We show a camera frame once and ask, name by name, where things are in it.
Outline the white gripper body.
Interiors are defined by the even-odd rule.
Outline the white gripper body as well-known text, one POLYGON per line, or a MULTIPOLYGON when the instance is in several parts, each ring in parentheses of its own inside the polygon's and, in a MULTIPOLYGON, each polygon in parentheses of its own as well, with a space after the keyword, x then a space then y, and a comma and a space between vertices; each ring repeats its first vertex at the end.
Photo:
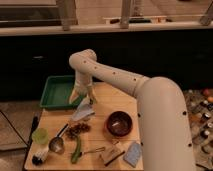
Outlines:
POLYGON ((74 89, 79 95, 91 95, 92 93, 92 76, 83 74, 79 71, 75 72, 74 89))

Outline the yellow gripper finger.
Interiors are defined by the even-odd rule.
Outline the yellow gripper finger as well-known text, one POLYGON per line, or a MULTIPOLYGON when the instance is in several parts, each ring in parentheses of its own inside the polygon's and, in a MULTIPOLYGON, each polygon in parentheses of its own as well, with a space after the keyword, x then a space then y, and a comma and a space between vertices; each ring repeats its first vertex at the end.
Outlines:
POLYGON ((92 86, 88 87, 88 96, 90 100, 92 101, 92 103, 97 103, 97 99, 95 97, 95 91, 92 86))
POLYGON ((69 103, 72 104, 79 97, 79 92, 74 88, 69 96, 69 103))

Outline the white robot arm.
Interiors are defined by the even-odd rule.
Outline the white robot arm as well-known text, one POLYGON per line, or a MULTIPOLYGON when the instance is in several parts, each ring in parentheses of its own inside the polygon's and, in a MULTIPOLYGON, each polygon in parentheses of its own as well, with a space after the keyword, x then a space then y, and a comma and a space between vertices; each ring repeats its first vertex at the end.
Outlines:
POLYGON ((144 171, 196 171, 186 102, 174 81, 100 64, 91 49, 72 54, 69 65, 77 94, 89 93, 96 77, 136 99, 144 171))

